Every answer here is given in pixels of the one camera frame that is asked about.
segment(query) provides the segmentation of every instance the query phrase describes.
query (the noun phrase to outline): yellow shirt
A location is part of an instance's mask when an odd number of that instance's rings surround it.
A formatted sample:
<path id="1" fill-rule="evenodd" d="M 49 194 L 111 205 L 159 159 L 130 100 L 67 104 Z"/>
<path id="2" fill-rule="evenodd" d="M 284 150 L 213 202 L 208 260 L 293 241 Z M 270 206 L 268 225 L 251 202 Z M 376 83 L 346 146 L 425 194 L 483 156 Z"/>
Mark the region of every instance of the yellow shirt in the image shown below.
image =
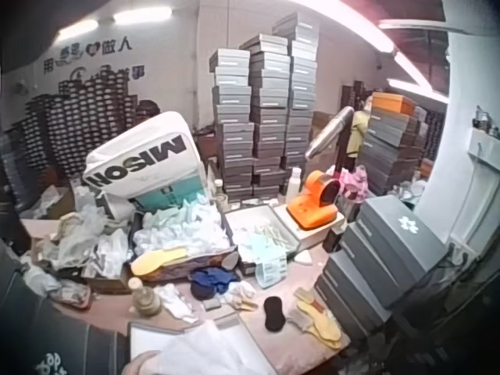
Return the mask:
<path id="1" fill-rule="evenodd" d="M 354 113 L 351 125 L 351 137 L 347 146 L 347 156 L 349 158 L 357 158 L 358 151 L 363 144 L 366 129 L 368 129 L 368 121 L 370 120 L 369 113 L 358 111 Z"/>

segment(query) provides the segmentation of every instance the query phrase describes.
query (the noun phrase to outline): table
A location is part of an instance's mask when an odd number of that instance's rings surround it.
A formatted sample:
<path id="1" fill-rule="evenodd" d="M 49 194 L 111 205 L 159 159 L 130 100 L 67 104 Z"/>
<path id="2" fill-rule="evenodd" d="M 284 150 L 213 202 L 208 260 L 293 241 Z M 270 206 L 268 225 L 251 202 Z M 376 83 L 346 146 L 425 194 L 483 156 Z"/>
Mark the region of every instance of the table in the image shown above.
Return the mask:
<path id="1" fill-rule="evenodd" d="M 55 225 L 54 223 L 39 223 L 40 225 L 38 225 L 37 221 L 47 220 L 30 220 L 29 223 L 25 222 L 29 233 L 37 233 L 39 235 L 43 227 L 44 230 L 50 230 L 49 232 L 45 232 L 47 234 L 55 231 L 57 228 L 57 222 L 55 222 Z M 259 304 L 259 309 L 255 312 L 241 312 L 240 317 L 262 352 L 279 374 L 303 374 L 337 354 L 336 351 L 318 342 L 312 335 L 302 333 L 298 328 L 289 323 L 285 324 L 283 330 L 278 333 L 270 333 L 264 327 L 265 313 L 263 303 L 267 297 L 271 295 L 279 296 L 283 301 L 283 311 L 286 315 L 287 311 L 295 306 L 296 299 L 293 295 L 295 289 L 298 287 L 306 289 L 313 287 L 316 278 L 323 270 L 328 254 L 323 250 L 321 245 L 317 245 L 309 251 L 312 257 L 311 266 L 289 262 L 287 278 L 266 290 L 260 288 L 254 277 L 245 278 L 257 290 L 255 302 Z M 213 320 L 233 312 L 233 309 L 228 305 L 223 305 L 220 309 L 205 312 L 201 302 L 196 301 L 192 297 L 189 290 L 190 285 L 187 281 L 176 283 L 176 286 L 180 293 L 193 305 L 195 315 L 200 320 Z M 131 297 L 129 295 L 98 295 L 93 301 L 92 307 L 87 312 L 78 312 L 57 304 L 55 306 L 67 315 L 85 320 L 97 327 L 117 330 L 123 334 L 127 334 L 127 324 L 131 320 L 171 330 L 190 327 L 184 321 L 173 318 L 165 310 L 158 316 L 150 319 L 141 318 L 137 313 L 130 310 Z M 342 348 L 345 348 L 349 342 L 348 336 L 343 334 L 341 339 Z"/>

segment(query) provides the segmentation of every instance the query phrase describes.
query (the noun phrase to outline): stack of shoe boxes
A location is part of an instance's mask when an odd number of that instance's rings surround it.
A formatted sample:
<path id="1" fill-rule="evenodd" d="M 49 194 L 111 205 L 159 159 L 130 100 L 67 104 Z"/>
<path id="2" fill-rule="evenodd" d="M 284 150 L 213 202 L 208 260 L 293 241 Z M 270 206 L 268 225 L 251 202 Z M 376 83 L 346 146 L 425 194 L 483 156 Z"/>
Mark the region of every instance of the stack of shoe boxes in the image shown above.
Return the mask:
<path id="1" fill-rule="evenodd" d="M 274 198 L 285 179 L 280 168 L 284 151 L 290 79 L 288 40 L 259 34 L 240 47 L 251 53 L 250 85 L 255 123 L 253 196 Z"/>
<path id="2" fill-rule="evenodd" d="M 289 100 L 285 148 L 281 167 L 291 175 L 293 167 L 305 169 L 304 153 L 316 101 L 316 53 L 320 39 L 318 20 L 294 13 L 278 21 L 273 34 L 288 39 L 290 64 Z"/>
<path id="3" fill-rule="evenodd" d="M 366 167 L 369 189 L 384 195 L 394 185 L 411 181 L 423 150 L 415 103 L 402 95 L 374 93 L 368 130 L 358 164 Z"/>
<path id="4" fill-rule="evenodd" d="M 230 201 L 251 198 L 253 192 L 254 124 L 250 122 L 249 63 L 250 52 L 239 49 L 218 49 L 210 58 L 218 161 Z"/>
<path id="5" fill-rule="evenodd" d="M 388 320 L 446 253 L 394 195 L 369 198 L 314 287 L 349 337 L 362 339 Z"/>

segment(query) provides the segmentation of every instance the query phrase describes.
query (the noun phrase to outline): ceiling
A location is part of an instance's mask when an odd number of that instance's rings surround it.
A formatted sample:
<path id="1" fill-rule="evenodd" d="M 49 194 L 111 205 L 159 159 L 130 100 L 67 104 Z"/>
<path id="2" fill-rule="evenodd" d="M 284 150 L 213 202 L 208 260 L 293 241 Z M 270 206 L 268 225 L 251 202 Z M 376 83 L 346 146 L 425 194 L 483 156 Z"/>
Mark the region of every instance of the ceiling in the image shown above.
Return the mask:
<path id="1" fill-rule="evenodd" d="M 366 18 L 445 20 L 441 0 L 344 0 Z M 52 43 L 57 30 L 80 19 L 108 0 L 18 0 L 2 2 L 0 35 L 2 72 L 34 61 Z M 386 30 L 387 35 L 432 82 L 432 75 L 448 71 L 448 35 L 425 30 Z"/>

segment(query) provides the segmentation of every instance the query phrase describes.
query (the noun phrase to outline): orange machine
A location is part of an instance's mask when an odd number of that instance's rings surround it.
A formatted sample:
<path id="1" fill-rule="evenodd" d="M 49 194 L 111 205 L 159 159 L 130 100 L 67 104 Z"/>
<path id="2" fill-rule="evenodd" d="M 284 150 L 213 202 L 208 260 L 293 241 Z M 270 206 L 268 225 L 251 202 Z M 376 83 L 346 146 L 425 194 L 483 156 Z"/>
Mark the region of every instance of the orange machine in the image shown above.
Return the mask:
<path id="1" fill-rule="evenodd" d="M 315 170 L 305 180 L 304 192 L 287 204 L 287 211 L 303 230 L 322 227 L 337 219 L 334 200 L 340 190 L 340 182 L 330 175 Z"/>

